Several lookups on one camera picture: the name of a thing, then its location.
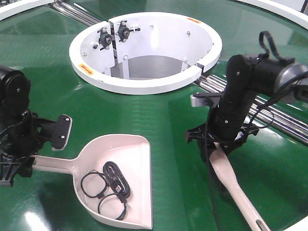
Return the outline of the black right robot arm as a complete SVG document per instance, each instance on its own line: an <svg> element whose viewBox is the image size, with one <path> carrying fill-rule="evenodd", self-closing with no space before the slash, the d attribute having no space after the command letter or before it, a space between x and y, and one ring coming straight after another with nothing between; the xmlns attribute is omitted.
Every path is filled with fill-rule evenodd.
<svg viewBox="0 0 308 231"><path fill-rule="evenodd" d="M261 112L278 101L308 101L308 68L293 58L271 59L266 54L232 56L226 68L227 84L222 93L204 92L191 96L193 107L209 106L206 122L186 132L187 142L196 140L201 158L207 161L215 143L226 154L241 147L260 128L245 122L258 94L269 99L257 106Z"/></svg>

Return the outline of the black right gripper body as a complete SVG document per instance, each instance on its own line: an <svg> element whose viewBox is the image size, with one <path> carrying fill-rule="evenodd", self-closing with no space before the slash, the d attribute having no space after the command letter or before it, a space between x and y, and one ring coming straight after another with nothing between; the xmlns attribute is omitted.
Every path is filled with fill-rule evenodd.
<svg viewBox="0 0 308 231"><path fill-rule="evenodd" d="M217 149L215 143L220 144L222 150L226 155L233 150L241 147L246 143L249 135L256 136L259 132L259 128L256 125L248 125L244 123L236 138L232 141L223 141L222 139L215 138L209 131L207 123L199 125L193 129L185 132L185 140L187 143L193 140L197 141L197 146L200 150L200 156L203 162L207 162L207 158Z"/></svg>

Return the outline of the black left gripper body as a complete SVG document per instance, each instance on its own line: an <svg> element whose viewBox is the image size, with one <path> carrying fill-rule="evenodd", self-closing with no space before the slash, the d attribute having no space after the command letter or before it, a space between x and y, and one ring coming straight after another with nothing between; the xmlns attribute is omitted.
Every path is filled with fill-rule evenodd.
<svg viewBox="0 0 308 231"><path fill-rule="evenodd" d="M37 113L26 113L20 121L0 133L0 184L12 187L15 175L30 178L34 154L41 148Z"/></svg>

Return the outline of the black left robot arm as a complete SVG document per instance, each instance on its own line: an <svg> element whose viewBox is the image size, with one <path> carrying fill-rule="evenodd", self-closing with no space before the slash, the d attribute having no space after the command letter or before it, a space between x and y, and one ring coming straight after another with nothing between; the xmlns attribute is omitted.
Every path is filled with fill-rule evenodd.
<svg viewBox="0 0 308 231"><path fill-rule="evenodd" d="M35 115L29 110L30 80L18 70L0 66L0 184L12 187L16 174L32 176L41 147Z"/></svg>

